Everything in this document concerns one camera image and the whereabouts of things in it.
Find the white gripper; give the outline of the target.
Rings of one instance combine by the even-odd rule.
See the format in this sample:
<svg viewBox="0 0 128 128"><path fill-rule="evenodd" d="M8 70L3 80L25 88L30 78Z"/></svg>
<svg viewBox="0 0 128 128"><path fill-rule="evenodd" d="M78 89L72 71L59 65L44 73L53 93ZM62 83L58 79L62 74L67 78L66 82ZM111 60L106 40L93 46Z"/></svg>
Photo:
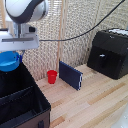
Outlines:
<svg viewBox="0 0 128 128"><path fill-rule="evenodd" d="M35 33L26 33L22 37L13 37L7 29L0 30L0 52L36 49L39 47L39 38Z"/></svg>

